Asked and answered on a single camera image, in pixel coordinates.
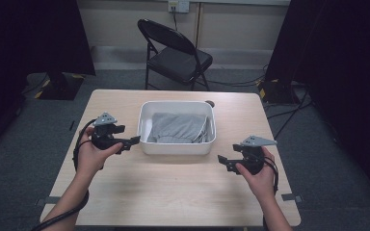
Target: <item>person's right hand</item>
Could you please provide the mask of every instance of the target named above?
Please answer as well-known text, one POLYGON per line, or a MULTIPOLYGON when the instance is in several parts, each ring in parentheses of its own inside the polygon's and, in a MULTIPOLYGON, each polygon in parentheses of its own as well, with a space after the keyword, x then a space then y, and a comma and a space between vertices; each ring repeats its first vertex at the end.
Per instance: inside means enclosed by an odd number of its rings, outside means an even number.
MULTIPOLYGON (((272 161, 275 160, 275 156, 270 153, 267 148, 262 147, 262 150, 265 157, 270 158, 272 161)), ((249 187, 251 188, 251 191, 257 197, 258 201, 265 200, 269 196, 275 197, 273 185, 275 174, 267 164, 264 164, 261 171, 255 175, 251 175, 251 173, 239 163, 236 164, 236 167, 243 177, 245 177, 249 187)))

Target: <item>black metal base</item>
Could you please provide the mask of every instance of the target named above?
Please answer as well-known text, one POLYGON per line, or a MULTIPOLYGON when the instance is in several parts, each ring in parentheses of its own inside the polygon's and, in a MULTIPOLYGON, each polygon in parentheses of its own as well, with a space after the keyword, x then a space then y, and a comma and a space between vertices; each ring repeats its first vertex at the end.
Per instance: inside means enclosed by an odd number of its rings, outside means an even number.
POLYGON ((37 94, 37 99, 74 100, 84 79, 74 78, 60 72, 48 73, 49 83, 45 84, 37 94))
POLYGON ((272 104, 298 104, 300 99, 293 91, 291 85, 282 85, 278 81, 260 82, 257 85, 260 97, 266 103, 272 104))

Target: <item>folded fabric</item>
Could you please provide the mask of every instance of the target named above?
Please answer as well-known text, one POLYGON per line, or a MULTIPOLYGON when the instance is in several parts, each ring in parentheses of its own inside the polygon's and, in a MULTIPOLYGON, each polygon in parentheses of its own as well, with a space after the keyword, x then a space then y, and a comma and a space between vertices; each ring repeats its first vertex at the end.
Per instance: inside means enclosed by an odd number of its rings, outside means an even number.
POLYGON ((159 143, 204 142, 206 120, 206 115, 156 113, 152 116, 152 128, 147 141, 159 143))

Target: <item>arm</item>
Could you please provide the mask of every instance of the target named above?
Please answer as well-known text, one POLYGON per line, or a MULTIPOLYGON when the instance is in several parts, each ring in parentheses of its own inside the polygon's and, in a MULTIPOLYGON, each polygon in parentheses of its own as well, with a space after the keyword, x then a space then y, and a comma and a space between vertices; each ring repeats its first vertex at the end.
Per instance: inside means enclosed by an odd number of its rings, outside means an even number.
MULTIPOLYGON (((266 157, 272 160, 275 159, 275 156, 273 156, 265 147, 262 148, 266 157)), ((259 201, 269 229, 292 230, 290 224, 287 222, 287 219, 276 202, 273 189, 274 173, 272 169, 265 164, 259 173, 256 175, 251 175, 251 173, 241 164, 236 164, 236 167, 243 177, 245 177, 249 187, 251 188, 251 191, 259 201)))
MULTIPOLYGON (((86 129, 80 143, 88 141, 92 133, 92 127, 86 129)), ((119 151, 120 148, 121 143, 106 150, 99 150, 91 142, 82 144, 79 150, 78 168, 73 180, 59 202, 53 207, 43 221, 54 218, 75 208, 83 200, 95 174, 104 166, 106 159, 119 151)), ((73 230, 77 217, 78 213, 54 223, 44 230, 73 230)))

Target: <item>table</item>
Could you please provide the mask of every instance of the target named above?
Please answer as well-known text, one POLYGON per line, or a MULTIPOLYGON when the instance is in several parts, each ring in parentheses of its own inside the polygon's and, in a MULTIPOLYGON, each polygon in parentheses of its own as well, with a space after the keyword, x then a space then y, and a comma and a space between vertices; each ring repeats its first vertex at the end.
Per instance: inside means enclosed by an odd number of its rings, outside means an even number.
MULTIPOLYGON (((242 176, 227 172, 218 155, 241 159, 232 145, 249 135, 272 139, 261 101, 254 93, 95 90, 77 131, 88 121, 108 112, 125 125, 119 138, 137 135, 140 109, 146 101, 187 100, 215 103, 217 138, 209 154, 203 156, 146 155, 139 145, 112 156, 94 177, 91 197, 80 211, 77 225, 98 226, 261 226, 263 214, 242 176)), ((61 196, 74 176, 72 150, 76 132, 50 196, 61 196)), ((276 198, 292 226, 301 218, 294 200, 283 201, 291 193, 275 146, 279 170, 276 198)), ((45 205, 41 218, 53 208, 45 205)))

